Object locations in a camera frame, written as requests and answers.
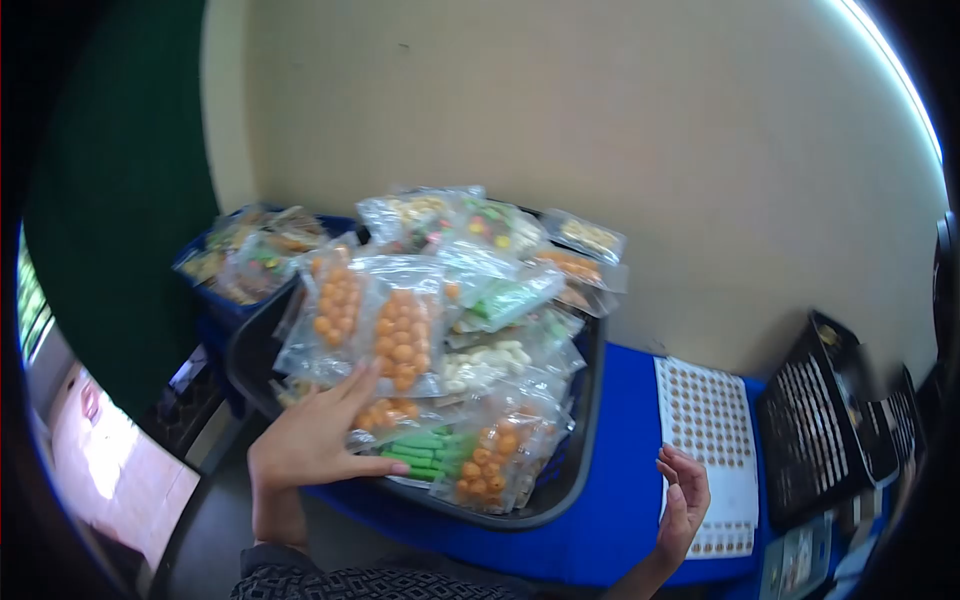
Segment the black tray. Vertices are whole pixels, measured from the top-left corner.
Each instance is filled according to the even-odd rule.
[[[281,342],[273,337],[276,324],[290,301],[297,283],[288,283],[283,291],[256,312],[233,335],[227,352],[227,373],[230,383],[268,419],[283,412],[276,401],[270,380],[282,380],[273,364]],[[604,343],[607,320],[585,317],[587,325],[575,343],[584,355],[587,367],[572,379],[569,393],[574,401],[570,415],[576,428],[557,448],[537,479],[534,493],[523,509],[507,515],[480,515],[442,502],[426,490],[401,486],[389,479],[370,479],[369,485],[462,521],[502,532],[519,532],[541,527],[562,515],[580,496],[590,470],[593,442],[603,385]]]

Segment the beige wall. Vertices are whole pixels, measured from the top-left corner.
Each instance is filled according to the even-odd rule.
[[[352,214],[484,183],[630,237],[617,343],[763,373],[815,304],[881,366],[932,362],[940,165],[829,0],[253,0],[247,25],[224,136],[250,162],[213,160],[218,192]]]

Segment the hand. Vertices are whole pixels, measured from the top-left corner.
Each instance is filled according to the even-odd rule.
[[[657,532],[657,548],[674,568],[686,557],[693,537],[704,522],[710,505],[707,470],[689,454],[664,444],[657,460],[670,487],[666,491],[666,509]]]
[[[403,475],[410,467],[378,456],[356,456],[344,448],[350,424],[373,399],[379,363],[358,364],[328,392],[311,389],[250,446],[247,460],[253,484],[264,491],[324,484],[353,477]]]

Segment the tiled floor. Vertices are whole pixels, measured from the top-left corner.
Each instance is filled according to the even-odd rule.
[[[200,476],[144,436],[99,388],[97,415],[85,417],[87,382],[75,367],[55,404],[55,478],[80,519],[139,550],[156,571]]]

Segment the window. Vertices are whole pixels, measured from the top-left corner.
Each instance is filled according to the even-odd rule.
[[[20,325],[20,354],[29,364],[43,336],[54,323],[54,315],[36,280],[34,263],[27,252],[23,229],[20,230],[20,254],[16,268],[16,308]]]

